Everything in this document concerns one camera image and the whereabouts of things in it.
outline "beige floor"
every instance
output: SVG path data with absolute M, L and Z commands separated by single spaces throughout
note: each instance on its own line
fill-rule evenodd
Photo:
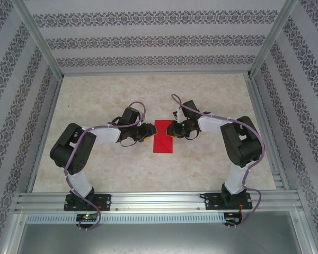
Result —
M 145 103 L 145 122 L 173 119 L 177 105 L 171 93 L 183 102 L 194 100 L 201 111 L 232 118 L 247 115 L 257 126 L 241 74 L 65 77 L 33 191 L 69 190 L 62 169 L 49 158 L 69 123 L 106 124 L 133 101 Z M 104 144 L 92 151 L 86 174 L 98 192 L 220 190 L 230 166 L 220 135 L 203 132 L 193 141 L 175 138 L 173 149 L 173 154 L 153 153 L 153 138 L 128 148 Z M 252 170 L 247 185 L 275 188 L 266 158 Z

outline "metal rail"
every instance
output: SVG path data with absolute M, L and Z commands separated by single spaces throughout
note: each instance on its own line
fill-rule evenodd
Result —
M 204 200 L 199 197 L 202 193 L 205 192 L 109 193 L 112 195 L 111 210 L 107 213 L 206 212 Z M 277 189 L 262 190 L 261 193 L 262 202 L 257 210 L 259 212 L 303 210 L 297 191 Z M 258 194 L 255 192 L 250 194 L 255 206 Z M 66 195 L 67 193 L 21 193 L 15 213 L 73 213 L 63 210 Z

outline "patterned wallpaper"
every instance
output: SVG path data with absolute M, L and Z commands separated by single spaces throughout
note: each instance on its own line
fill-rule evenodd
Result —
M 318 247 L 318 1 L 296 4 L 256 82 L 291 188 Z
M 249 70 L 283 3 L 26 1 L 65 74 Z
M 57 84 L 12 3 L 0 0 L 0 242 L 30 180 Z

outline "purple cable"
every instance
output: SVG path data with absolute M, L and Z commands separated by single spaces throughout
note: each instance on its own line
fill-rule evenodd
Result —
M 251 165 L 248 166 L 248 169 L 247 169 L 247 171 L 245 172 L 245 175 L 244 175 L 244 178 L 243 178 L 243 181 L 242 181 L 242 185 L 244 186 L 245 189 L 247 189 L 247 190 L 249 190 L 249 191 L 250 191 L 250 190 L 251 190 L 251 191 L 253 190 L 253 191 L 255 191 L 255 192 L 258 193 L 259 199 L 258 199 L 258 202 L 257 202 L 257 204 L 255 205 L 255 207 L 253 208 L 252 212 L 245 218 L 245 220 L 243 220 L 239 225 L 237 225 L 237 226 L 242 226 L 242 225 L 252 216 L 252 214 L 258 209 L 258 207 L 259 207 L 259 205 L 260 205 L 260 202 L 261 202 L 261 192 L 260 192 L 258 189 L 253 189 L 253 188 L 248 188 L 248 187 L 246 187 L 246 186 L 245 186 L 245 182 L 246 182 L 246 179 L 247 179 L 247 177 L 248 177 L 248 175 L 249 175 L 249 173 L 250 173 L 250 171 L 251 171 L 251 168 L 253 168 L 253 167 L 254 167 L 255 165 L 257 165 L 259 162 L 261 162 L 262 159 L 264 158 L 264 155 L 265 155 L 265 144 L 264 144 L 263 139 L 260 137 L 260 135 L 258 134 L 258 132 L 257 132 L 254 128 L 252 128 L 251 126 L 247 125 L 246 123 L 240 122 L 240 121 L 238 121 L 238 120 L 236 120 L 236 119 L 226 118 L 226 117 L 222 117 L 222 116 L 218 116 L 218 115 L 209 115 L 209 114 L 201 113 L 201 112 L 199 112 L 199 111 L 196 111 L 196 110 L 194 110 L 194 109 L 192 109 L 192 108 L 189 108 L 189 107 L 183 105 L 183 104 L 181 103 L 181 99 L 179 98 L 179 96 L 178 96 L 177 94 L 171 94 L 171 97 L 172 97 L 172 99 L 173 99 L 175 102 L 177 102 L 181 107 L 184 107 L 184 108 L 186 108 L 187 110 L 190 110 L 190 111 L 192 111 L 192 112 L 195 112 L 195 113 L 197 113 L 197 114 L 199 114 L 199 115 L 203 115 L 203 116 L 207 116 L 207 117 L 213 117 L 213 118 L 216 118 L 216 119 L 219 119 L 219 120 L 223 120 L 223 121 L 230 121 L 230 122 L 238 123 L 238 124 L 240 124 L 240 125 L 246 127 L 247 129 L 249 129 L 251 132 L 253 132 L 253 134 L 254 134 L 254 135 L 257 137 L 257 139 L 259 140 L 260 145 L 261 145 L 261 156 L 259 157 L 259 159 L 258 159 L 255 163 L 253 163 L 253 164 L 251 164 Z
M 144 103 L 142 103 L 142 102 L 132 102 L 131 104 L 129 104 L 129 107 L 131 107 L 133 104 L 140 104 L 140 105 L 143 106 L 143 108 L 144 108 L 144 113 L 140 116 L 140 118 L 139 118 L 138 121 L 136 121 L 136 122 L 133 123 L 133 124 L 127 124 L 127 125 L 98 125 L 98 126 L 95 126 L 95 127 L 91 127 L 91 128 L 86 129 L 86 130 L 81 134 L 81 136 L 79 137 L 79 139 L 78 139 L 78 141 L 77 141 L 77 143 L 76 143 L 76 145 L 75 145 L 75 147 L 74 147 L 72 153 L 71 153 L 70 156 L 69 156 L 69 159 L 68 159 L 68 161 L 67 161 L 67 164 L 66 164 L 66 166 L 65 166 L 65 168 L 64 168 L 64 174 L 65 174 L 66 181 L 67 181 L 67 183 L 68 183 L 68 185 L 69 185 L 71 191 L 72 191 L 76 196 L 78 196 L 78 197 L 81 198 L 83 201 L 85 201 L 86 203 L 90 204 L 92 207 L 94 207 L 94 208 L 96 209 L 97 214 L 98 214 L 98 217 L 99 217 L 98 220 L 97 220 L 97 222 L 96 222 L 95 224 L 93 224 L 92 226 L 90 226 L 89 228 L 87 228 L 87 229 L 82 228 L 82 227 L 81 227 L 81 222 L 82 222 L 82 221 L 79 221 L 78 227 L 79 227 L 80 230 L 85 230 L 85 231 L 87 231 L 87 230 L 91 230 L 91 229 L 93 229 L 93 228 L 96 228 L 96 227 L 99 225 L 100 220 L 101 220 L 101 212 L 100 212 L 99 208 L 98 208 L 96 205 L 94 205 L 91 201 L 85 199 L 85 197 L 83 197 L 82 195 L 80 195 L 79 192 L 77 192 L 77 191 L 74 189 L 73 185 L 70 183 L 70 181 L 69 181 L 69 179 L 68 179 L 68 175 L 69 175 L 69 173 L 68 173 L 68 168 L 69 168 L 69 165 L 71 164 L 71 162 L 72 162 L 72 160 L 73 160 L 73 158 L 74 158 L 74 154 L 75 154 L 76 150 L 78 149 L 79 144 L 81 143 L 83 137 L 86 135 L 86 133 L 90 132 L 91 130 L 94 130 L 94 129 L 102 129 L 102 128 L 127 128 L 127 127 L 131 127 L 131 126 L 137 125 L 138 123 L 142 122 L 142 121 L 145 119 L 146 107 L 145 107 Z

